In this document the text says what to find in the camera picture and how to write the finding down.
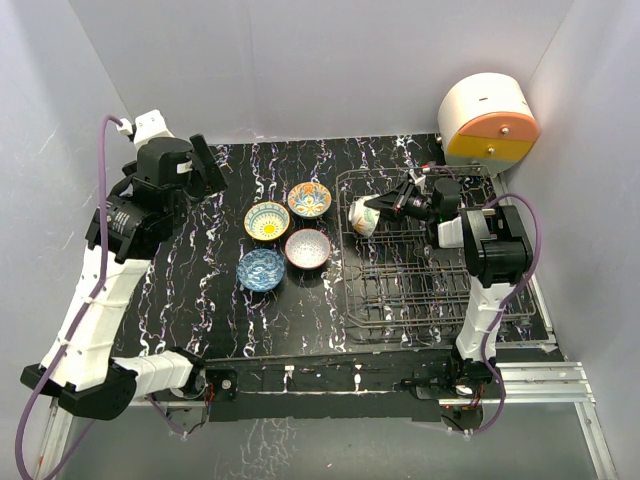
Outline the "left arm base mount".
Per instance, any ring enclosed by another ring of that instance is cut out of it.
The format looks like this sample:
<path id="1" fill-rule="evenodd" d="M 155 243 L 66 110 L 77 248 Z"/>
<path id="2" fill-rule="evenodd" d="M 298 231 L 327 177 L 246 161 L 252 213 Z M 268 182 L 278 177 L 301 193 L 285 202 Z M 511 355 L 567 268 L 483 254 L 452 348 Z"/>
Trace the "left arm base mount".
<path id="1" fill-rule="evenodd" d="M 157 393 L 146 395 L 145 400 L 161 415 L 171 431 L 176 434 L 188 436 L 194 429 L 202 427 L 207 423 L 212 412 L 213 404 L 216 401 L 233 401 L 236 398 L 237 380 L 238 375 L 233 369 L 200 368 L 190 375 L 187 383 L 183 387 L 168 389 L 168 395 L 171 398 L 177 398 L 180 401 L 186 402 L 199 402 L 204 407 L 201 420 L 197 422 L 191 430 L 186 430 L 183 425 L 172 419 L 170 407 L 163 407 L 161 405 Z"/>

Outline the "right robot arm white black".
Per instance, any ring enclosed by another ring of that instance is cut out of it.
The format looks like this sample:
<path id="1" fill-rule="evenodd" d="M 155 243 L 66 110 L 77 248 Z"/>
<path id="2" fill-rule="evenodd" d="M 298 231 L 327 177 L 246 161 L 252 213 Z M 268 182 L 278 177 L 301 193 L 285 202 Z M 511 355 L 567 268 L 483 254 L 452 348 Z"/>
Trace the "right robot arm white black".
<path id="1" fill-rule="evenodd" d="M 408 176 L 385 194 L 361 198 L 350 208 L 349 221 L 369 236 L 380 218 L 410 217 L 426 223 L 432 246 L 463 251 L 470 297 L 445 381 L 453 394 L 466 397 L 498 374 L 499 325 L 507 303 L 533 273 L 534 248 L 516 207 L 464 207 L 458 181 L 440 178 L 429 195 L 423 193 L 424 184 L 423 177 Z"/>

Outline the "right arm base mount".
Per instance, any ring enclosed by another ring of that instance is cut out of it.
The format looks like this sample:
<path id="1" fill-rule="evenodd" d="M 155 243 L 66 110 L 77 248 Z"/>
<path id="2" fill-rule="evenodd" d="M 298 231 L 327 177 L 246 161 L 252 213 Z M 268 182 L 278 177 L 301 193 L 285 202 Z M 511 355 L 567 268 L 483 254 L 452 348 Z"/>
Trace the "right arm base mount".
<path id="1" fill-rule="evenodd" d="M 501 371 L 495 365 L 490 368 L 482 362 L 472 362 L 461 371 L 445 367 L 435 371 L 416 370 L 410 377 L 401 379 L 396 391 L 408 391 L 418 400 L 438 402 L 440 417 L 447 429 L 471 434 L 483 432 L 502 416 L 506 402 L 506 389 Z M 482 401 L 487 393 L 498 395 L 498 405 L 493 416 L 486 420 Z"/>

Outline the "aluminium frame rail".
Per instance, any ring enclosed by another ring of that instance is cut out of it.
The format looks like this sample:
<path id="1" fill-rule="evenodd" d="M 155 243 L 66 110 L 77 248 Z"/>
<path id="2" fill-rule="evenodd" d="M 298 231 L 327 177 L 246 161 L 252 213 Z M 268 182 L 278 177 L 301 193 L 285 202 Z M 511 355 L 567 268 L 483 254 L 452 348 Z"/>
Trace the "aluminium frame rail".
<path id="1" fill-rule="evenodd" d="M 613 479 L 578 363 L 503 366 L 507 396 L 352 390 L 162 396 L 90 423 L 53 408 L 36 477 L 58 479 Z"/>

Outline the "white round drawer cabinet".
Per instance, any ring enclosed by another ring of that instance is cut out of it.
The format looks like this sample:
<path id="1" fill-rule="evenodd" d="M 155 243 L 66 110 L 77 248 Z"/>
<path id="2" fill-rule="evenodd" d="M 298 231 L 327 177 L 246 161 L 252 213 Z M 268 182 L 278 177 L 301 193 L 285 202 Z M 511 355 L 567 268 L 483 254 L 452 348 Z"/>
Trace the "white round drawer cabinet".
<path id="1" fill-rule="evenodd" d="M 520 162 L 540 127 L 519 83 L 500 73 L 477 73 L 445 95 L 437 122 L 449 166 L 481 165 L 496 176 Z"/>

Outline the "yellow sun pattern bowl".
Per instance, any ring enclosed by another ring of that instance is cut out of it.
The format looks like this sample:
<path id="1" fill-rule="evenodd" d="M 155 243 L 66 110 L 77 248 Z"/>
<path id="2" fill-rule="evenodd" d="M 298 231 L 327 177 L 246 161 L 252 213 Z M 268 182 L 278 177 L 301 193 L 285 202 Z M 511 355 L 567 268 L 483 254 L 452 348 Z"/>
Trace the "yellow sun pattern bowl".
<path id="1" fill-rule="evenodd" d="M 253 205 L 244 217 L 246 233 L 258 241 L 280 238 L 288 230 L 290 223 L 291 217 L 287 209 L 271 201 Z"/>

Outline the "orange flower leaf bowl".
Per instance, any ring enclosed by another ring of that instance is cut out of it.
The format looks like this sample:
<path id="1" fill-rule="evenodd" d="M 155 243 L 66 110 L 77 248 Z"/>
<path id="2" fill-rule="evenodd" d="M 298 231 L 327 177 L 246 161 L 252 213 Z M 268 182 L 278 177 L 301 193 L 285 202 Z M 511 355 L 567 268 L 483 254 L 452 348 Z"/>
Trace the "orange flower leaf bowl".
<path id="1" fill-rule="evenodd" d="M 365 205 L 368 200 L 374 198 L 376 195 L 361 197 L 349 208 L 348 220 L 354 231 L 363 237 L 371 237 L 379 223 L 380 212 Z"/>

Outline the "orange blue floral bowl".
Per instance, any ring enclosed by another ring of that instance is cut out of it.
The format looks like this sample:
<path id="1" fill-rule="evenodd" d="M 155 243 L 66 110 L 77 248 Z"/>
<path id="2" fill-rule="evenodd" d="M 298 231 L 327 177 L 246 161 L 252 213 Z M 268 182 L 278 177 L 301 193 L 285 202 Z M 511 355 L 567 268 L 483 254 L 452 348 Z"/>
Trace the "orange blue floral bowl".
<path id="1" fill-rule="evenodd" d="M 317 182 L 303 182 L 293 187 L 287 196 L 287 206 L 297 216 L 314 219 L 324 215 L 331 206 L 331 193 Z"/>

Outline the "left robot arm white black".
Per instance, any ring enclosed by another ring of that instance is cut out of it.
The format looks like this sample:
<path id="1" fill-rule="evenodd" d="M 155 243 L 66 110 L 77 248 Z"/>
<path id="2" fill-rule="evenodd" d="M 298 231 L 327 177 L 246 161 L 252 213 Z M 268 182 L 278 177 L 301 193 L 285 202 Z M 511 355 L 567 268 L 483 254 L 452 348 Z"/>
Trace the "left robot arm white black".
<path id="1" fill-rule="evenodd" d="M 92 217 L 81 276 L 54 345 L 20 378 L 72 415 L 93 420 L 112 420 L 132 400 L 164 390 L 194 399 L 207 383 L 203 361 L 183 348 L 121 358 L 112 346 L 159 247 L 191 206 L 227 183 L 201 134 L 153 138 L 122 171 Z"/>

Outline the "red rim grey pattern bowl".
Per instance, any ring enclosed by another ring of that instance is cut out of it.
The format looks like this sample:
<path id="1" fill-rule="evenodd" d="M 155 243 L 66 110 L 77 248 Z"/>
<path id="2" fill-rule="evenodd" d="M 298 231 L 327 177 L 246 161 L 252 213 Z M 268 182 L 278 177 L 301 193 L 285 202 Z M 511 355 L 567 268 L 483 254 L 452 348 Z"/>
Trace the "red rim grey pattern bowl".
<path id="1" fill-rule="evenodd" d="M 329 238 L 315 229 L 301 229 L 287 239 L 285 255 L 288 261 L 302 270 L 322 267 L 331 254 Z"/>

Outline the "blue wave pattern bowl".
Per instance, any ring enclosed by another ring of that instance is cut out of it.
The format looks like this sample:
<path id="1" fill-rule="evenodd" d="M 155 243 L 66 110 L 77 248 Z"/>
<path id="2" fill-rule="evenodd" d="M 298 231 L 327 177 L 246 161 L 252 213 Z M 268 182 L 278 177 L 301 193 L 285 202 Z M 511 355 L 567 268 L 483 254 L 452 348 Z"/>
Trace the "blue wave pattern bowl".
<path id="1" fill-rule="evenodd" d="M 263 293 L 276 288 L 285 273 L 283 257 L 274 250 L 254 249 L 238 262 L 236 277 L 240 284 L 253 292 Z"/>

